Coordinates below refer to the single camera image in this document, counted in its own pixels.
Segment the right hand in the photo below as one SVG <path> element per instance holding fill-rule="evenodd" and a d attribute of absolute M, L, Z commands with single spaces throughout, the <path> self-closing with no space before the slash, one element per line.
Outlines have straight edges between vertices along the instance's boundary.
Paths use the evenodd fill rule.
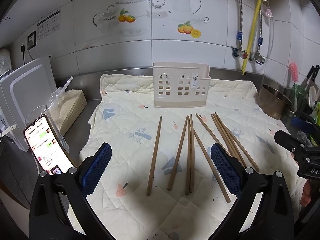
<path fill-rule="evenodd" d="M 311 183 L 307 180 L 303 186 L 303 193 L 300 199 L 300 204 L 302 207 L 306 207 L 311 202 Z"/>

